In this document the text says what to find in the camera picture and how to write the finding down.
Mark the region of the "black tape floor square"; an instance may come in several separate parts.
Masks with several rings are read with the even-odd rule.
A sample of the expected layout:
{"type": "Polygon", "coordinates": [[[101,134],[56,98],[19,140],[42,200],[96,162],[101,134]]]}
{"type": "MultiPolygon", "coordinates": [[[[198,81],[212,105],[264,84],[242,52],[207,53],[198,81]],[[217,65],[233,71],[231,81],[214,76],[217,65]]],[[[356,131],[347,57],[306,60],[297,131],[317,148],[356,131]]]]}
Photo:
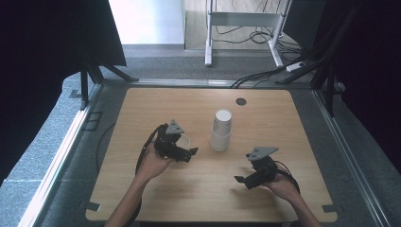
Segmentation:
{"type": "Polygon", "coordinates": [[[89,112],[82,129],[84,131],[96,131],[100,124],[102,115],[103,112],[89,112]]]}

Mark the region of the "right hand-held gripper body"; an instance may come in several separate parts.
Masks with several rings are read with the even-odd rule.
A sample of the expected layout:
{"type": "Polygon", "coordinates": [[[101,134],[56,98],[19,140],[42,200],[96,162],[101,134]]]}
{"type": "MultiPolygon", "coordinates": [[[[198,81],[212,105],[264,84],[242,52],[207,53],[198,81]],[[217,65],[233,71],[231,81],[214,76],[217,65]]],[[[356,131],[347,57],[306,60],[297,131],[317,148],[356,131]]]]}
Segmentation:
{"type": "Polygon", "coordinates": [[[254,169],[254,173],[244,180],[248,189],[271,182],[275,178],[277,165],[270,155],[277,150],[277,147],[255,147],[251,153],[246,155],[254,169]]]}

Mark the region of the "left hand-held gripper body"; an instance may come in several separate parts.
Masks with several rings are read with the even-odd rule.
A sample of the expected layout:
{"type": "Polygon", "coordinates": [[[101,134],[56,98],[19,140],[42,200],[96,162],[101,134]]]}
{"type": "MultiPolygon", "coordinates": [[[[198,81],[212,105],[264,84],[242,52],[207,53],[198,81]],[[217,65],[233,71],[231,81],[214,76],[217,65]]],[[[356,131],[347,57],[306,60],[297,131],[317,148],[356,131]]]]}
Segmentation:
{"type": "Polygon", "coordinates": [[[175,120],[160,125],[156,129],[157,137],[154,141],[154,147],[162,158],[171,158],[186,163],[191,160],[193,150],[177,145],[183,133],[184,129],[175,120]]]}

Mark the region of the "black tripod stand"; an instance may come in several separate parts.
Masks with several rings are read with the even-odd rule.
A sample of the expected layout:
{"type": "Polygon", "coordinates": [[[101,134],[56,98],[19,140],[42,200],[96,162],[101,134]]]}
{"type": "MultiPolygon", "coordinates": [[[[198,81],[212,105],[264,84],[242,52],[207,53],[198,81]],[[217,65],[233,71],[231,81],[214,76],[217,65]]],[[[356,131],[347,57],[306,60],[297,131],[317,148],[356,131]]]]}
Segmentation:
{"type": "Polygon", "coordinates": [[[93,61],[85,59],[80,69],[80,91],[81,91],[81,105],[80,108],[84,110],[89,105],[89,85],[88,79],[91,79],[95,84],[101,84],[104,80],[100,67],[103,66],[118,77],[127,82],[137,82],[138,78],[134,78],[124,73],[117,67],[104,62],[93,61]]]}

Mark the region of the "person's left hand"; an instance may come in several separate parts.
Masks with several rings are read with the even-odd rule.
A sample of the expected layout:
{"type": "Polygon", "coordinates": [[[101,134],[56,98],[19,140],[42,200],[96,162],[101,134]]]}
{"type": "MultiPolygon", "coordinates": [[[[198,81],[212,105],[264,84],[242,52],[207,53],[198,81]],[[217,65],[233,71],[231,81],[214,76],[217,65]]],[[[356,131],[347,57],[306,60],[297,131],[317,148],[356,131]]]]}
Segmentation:
{"type": "Polygon", "coordinates": [[[146,149],[141,165],[135,174],[135,179],[140,183],[148,183],[151,179],[162,174],[173,162],[174,160],[171,158],[162,158],[154,144],[151,143],[146,149]]]}

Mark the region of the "black metal stand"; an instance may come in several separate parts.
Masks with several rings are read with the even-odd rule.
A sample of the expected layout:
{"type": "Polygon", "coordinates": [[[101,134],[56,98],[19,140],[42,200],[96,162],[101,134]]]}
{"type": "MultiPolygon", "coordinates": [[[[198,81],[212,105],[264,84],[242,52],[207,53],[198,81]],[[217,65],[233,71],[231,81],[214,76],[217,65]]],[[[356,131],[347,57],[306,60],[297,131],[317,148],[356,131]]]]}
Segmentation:
{"type": "Polygon", "coordinates": [[[325,86],[325,109],[333,116],[333,96],[336,93],[334,62],[340,52],[341,42],[348,33],[351,24],[357,16],[362,0],[330,0],[331,5],[326,9],[335,15],[332,23],[325,24],[326,32],[317,44],[309,50],[314,58],[311,64],[287,79],[276,81],[276,84],[290,84],[304,75],[316,71],[309,85],[313,90],[325,86]]]}

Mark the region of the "person's right hand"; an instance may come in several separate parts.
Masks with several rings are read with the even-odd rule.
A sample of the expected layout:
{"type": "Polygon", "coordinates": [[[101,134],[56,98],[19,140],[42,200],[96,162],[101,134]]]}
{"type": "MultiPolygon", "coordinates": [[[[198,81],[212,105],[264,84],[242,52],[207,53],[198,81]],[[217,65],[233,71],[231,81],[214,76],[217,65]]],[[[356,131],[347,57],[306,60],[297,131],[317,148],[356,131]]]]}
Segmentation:
{"type": "Polygon", "coordinates": [[[278,174],[273,181],[263,183],[274,195],[289,202],[294,203],[301,198],[295,185],[285,176],[278,174]]]}

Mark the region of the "white power strip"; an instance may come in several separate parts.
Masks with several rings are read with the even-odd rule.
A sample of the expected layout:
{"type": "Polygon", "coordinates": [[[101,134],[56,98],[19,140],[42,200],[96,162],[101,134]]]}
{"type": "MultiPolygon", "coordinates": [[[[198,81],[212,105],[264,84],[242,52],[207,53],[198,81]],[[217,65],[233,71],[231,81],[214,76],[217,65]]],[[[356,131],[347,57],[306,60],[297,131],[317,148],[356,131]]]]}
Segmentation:
{"type": "Polygon", "coordinates": [[[302,62],[302,61],[299,61],[299,62],[296,62],[296,63],[293,63],[293,64],[287,66],[287,67],[286,67],[286,70],[287,70],[288,72],[294,72],[294,71],[296,71],[296,70],[301,69],[301,68],[304,67],[304,66],[305,66],[305,63],[302,62]]]}

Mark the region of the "aluminium floor rail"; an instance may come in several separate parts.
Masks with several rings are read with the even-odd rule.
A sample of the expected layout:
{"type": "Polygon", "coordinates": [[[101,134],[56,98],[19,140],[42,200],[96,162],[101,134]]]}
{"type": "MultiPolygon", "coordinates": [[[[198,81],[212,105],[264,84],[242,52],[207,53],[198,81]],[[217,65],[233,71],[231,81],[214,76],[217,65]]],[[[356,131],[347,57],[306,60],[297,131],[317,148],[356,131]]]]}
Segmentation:
{"type": "Polygon", "coordinates": [[[58,179],[58,175],[64,166],[65,160],[68,158],[68,155],[76,143],[78,134],[81,131],[82,126],[85,124],[89,112],[95,106],[96,99],[101,89],[102,85],[98,84],[94,84],[90,87],[88,103],[85,107],[78,107],[78,110],[75,112],[74,117],[68,126],[68,130],[63,135],[60,145],[58,146],[57,151],[54,153],[51,162],[48,164],[43,177],[37,181],[32,180],[33,183],[38,183],[38,187],[36,188],[35,193],[32,195],[32,198],[29,201],[29,204],[27,205],[17,227],[34,227],[45,207],[46,202],[48,201],[48,197],[51,194],[51,191],[58,179]]]}
{"type": "Polygon", "coordinates": [[[359,194],[361,195],[364,203],[374,220],[376,227],[392,227],[387,215],[384,212],[375,192],[369,184],[365,174],[362,172],[357,159],[355,158],[348,142],[346,141],[340,126],[338,125],[334,116],[332,116],[325,108],[325,101],[323,95],[319,91],[312,91],[312,95],[316,99],[318,106],[322,112],[323,118],[331,131],[334,140],[340,150],[344,163],[347,165],[354,182],[357,186],[359,194]]]}

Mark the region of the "white metal desk frame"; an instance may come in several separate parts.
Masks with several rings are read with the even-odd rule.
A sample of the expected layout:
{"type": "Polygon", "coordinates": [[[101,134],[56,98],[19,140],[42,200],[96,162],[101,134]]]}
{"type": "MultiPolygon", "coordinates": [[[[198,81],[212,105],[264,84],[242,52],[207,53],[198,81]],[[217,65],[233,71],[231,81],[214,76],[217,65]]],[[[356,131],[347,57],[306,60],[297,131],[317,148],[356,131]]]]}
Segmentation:
{"type": "Polygon", "coordinates": [[[205,65],[212,64],[212,27],[213,26],[258,26],[273,28],[273,37],[268,41],[269,49],[277,67],[282,67],[283,62],[276,45],[284,27],[285,20],[292,0],[286,0],[280,13],[266,12],[220,12],[214,11],[214,0],[206,0],[206,25],[207,36],[205,43],[205,65]]]}

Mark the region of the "black curtain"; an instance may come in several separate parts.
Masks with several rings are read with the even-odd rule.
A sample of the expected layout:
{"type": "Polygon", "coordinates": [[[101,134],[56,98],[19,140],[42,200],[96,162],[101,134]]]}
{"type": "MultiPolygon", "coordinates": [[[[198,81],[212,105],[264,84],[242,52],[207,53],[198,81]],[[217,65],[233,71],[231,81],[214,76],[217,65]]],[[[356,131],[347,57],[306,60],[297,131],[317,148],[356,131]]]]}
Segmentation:
{"type": "Polygon", "coordinates": [[[401,0],[326,0],[319,33],[356,4],[333,66],[342,100],[401,174],[401,0]]]}
{"type": "Polygon", "coordinates": [[[0,0],[0,186],[89,60],[126,64],[109,0],[0,0]]]}

